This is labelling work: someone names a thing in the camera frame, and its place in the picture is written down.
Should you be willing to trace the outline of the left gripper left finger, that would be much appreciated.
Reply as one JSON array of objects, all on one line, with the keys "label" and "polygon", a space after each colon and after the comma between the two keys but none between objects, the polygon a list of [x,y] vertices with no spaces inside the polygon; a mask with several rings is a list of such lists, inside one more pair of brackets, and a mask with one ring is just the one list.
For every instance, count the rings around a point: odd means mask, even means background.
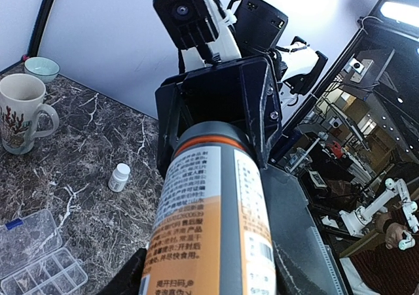
[{"label": "left gripper left finger", "polygon": [[147,249],[138,249],[98,295],[139,294]]}]

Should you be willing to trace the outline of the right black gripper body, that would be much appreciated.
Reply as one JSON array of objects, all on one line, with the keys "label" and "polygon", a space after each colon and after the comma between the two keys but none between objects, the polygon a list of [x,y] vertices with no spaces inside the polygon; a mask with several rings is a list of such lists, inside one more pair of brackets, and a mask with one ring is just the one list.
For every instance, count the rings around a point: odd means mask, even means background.
[{"label": "right black gripper body", "polygon": [[184,107],[193,124],[209,120],[239,123],[261,116],[280,122],[278,85],[269,56],[251,56],[167,78],[155,92],[159,124]]}]

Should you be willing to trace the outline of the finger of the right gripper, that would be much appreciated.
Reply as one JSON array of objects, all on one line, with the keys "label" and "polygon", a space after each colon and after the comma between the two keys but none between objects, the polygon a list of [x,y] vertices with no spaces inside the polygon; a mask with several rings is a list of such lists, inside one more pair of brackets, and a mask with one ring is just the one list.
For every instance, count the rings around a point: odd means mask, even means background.
[{"label": "finger of the right gripper", "polygon": [[244,59],[240,81],[246,134],[259,168],[266,169],[270,152],[282,134],[278,82],[269,59]]},{"label": "finger of the right gripper", "polygon": [[178,139],[190,126],[190,113],[177,88],[159,88],[155,98],[158,113],[156,166],[165,179]]}]

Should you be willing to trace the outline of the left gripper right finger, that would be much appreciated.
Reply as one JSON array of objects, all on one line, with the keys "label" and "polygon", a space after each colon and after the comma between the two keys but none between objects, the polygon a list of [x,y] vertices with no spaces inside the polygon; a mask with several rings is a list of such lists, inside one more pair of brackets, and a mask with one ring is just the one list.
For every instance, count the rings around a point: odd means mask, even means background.
[{"label": "left gripper right finger", "polygon": [[305,271],[308,256],[304,248],[275,239],[273,248],[278,294],[326,294]]}]

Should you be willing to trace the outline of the orange pill bottle grey cap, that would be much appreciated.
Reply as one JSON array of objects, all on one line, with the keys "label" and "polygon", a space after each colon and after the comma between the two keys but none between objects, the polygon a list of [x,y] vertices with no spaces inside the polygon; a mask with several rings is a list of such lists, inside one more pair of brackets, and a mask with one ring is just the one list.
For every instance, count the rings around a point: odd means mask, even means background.
[{"label": "orange pill bottle grey cap", "polygon": [[268,213],[247,137],[203,122],[170,160],[140,294],[275,294]]}]

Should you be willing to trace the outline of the clear plastic pill organizer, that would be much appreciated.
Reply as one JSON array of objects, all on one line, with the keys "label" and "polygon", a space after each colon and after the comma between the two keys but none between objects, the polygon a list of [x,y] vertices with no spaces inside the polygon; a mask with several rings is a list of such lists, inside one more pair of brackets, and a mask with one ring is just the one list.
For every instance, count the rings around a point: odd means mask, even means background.
[{"label": "clear plastic pill organizer", "polygon": [[42,209],[1,226],[1,294],[74,294],[88,281]]}]

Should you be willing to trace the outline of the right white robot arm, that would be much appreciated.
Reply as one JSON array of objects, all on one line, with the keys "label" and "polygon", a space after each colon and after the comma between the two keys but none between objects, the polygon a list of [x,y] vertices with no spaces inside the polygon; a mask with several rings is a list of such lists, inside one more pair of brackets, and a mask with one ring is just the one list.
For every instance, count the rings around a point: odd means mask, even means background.
[{"label": "right white robot arm", "polygon": [[153,0],[178,51],[179,74],[156,90],[157,168],[165,175],[185,131],[204,122],[239,129],[260,167],[282,136],[280,90],[313,87],[327,58],[299,37],[278,41],[288,17],[263,0]]}]

